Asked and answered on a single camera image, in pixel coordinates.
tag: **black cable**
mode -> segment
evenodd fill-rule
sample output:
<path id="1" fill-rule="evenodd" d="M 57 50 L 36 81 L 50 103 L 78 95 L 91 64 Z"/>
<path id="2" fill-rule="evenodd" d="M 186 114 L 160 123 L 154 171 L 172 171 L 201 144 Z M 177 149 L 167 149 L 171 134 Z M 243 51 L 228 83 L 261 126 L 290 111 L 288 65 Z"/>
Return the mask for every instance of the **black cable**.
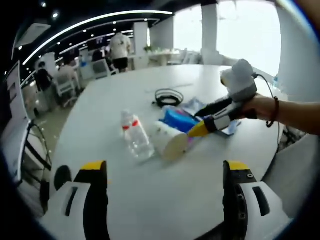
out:
<path id="1" fill-rule="evenodd" d="M 157 104 L 160 108 L 164 106 L 177 107 L 184 101 L 184 95 L 181 92 L 170 88 L 162 88 L 155 92 L 155 101 L 152 104 Z"/>
<path id="2" fill-rule="evenodd" d="M 37 124 L 35 124 L 34 122 L 31 123 L 31 128 L 32 127 L 36 127 L 39 130 L 39 132 L 40 132 L 40 134 L 41 134 L 41 136 L 42 136 L 42 138 L 44 140 L 44 146 L 45 146 L 45 150 L 46 150 L 46 158 L 49 161 L 49 163 L 52 165 L 52 161 L 51 161 L 51 158 L 50 158 L 50 155 L 49 155 L 49 149 L 48 149 L 47 140 L 45 138 L 45 135 L 41 131 L 40 127 Z"/>
<path id="3" fill-rule="evenodd" d="M 265 81 L 265 83 L 266 83 L 266 85 L 268 86 L 268 88 L 269 88 L 269 91 L 270 91 L 270 93 L 271 93 L 271 97 L 272 98 L 275 98 L 274 97 L 274 94 L 272 93 L 272 91 L 271 91 L 271 88 L 270 88 L 270 86 L 269 86 L 269 83 L 268 83 L 268 81 L 267 81 L 267 79 L 264 77 L 264 76 L 262 76 L 261 74 L 258 74 L 258 73 L 254 73 L 253 75 L 253 78 L 254 79 L 256 79 L 257 77 L 261 77 L 264 81 Z M 277 146 L 277 148 L 276 148 L 276 154 L 279 152 L 279 146 L 280 146 L 280 143 L 279 143 L 279 138 L 280 138 L 280 123 L 278 122 L 278 137 L 277 137 L 277 144 L 278 144 L 278 146 Z"/>

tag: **ceiling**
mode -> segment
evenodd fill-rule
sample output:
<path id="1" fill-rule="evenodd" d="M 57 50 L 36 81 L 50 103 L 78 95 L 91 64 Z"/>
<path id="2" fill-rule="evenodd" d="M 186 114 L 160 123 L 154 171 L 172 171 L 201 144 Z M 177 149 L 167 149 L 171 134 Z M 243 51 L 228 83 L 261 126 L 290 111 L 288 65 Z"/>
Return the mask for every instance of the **ceiling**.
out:
<path id="1" fill-rule="evenodd" d="M 192 5 L 201 2 L 212 2 L 216 0 L 28 0 L 28 1 L 6 1 L 6 9 L 10 14 L 2 14 L 0 20 L 2 23 L 2 57 L 5 59 L 4 64 L 0 65 L 0 73 L 4 74 L 18 60 L 24 62 L 41 44 L 50 39 L 52 36 L 60 33 L 62 30 L 73 26 L 93 17 L 132 10 L 158 10 L 177 12 Z M 52 18 L 54 13 L 58 13 L 57 18 Z M 136 22 L 148 19 L 149 27 L 158 20 L 163 21 L 170 15 L 164 14 L 128 14 L 112 16 L 97 21 L 93 21 L 59 36 L 44 48 L 42 48 L 25 66 L 33 67 L 33 64 L 39 55 L 48 52 L 55 52 L 56 55 L 67 48 L 70 44 L 76 45 L 91 38 L 91 35 L 100 36 L 112 33 L 114 28 L 121 31 L 133 29 L 135 21 L 119 22 L 123 20 L 136 19 Z M 29 26 L 33 23 L 46 23 L 51 27 L 38 37 L 33 43 L 24 45 L 21 50 L 16 46 L 14 54 L 12 50 L 14 43 L 17 43 Z"/>

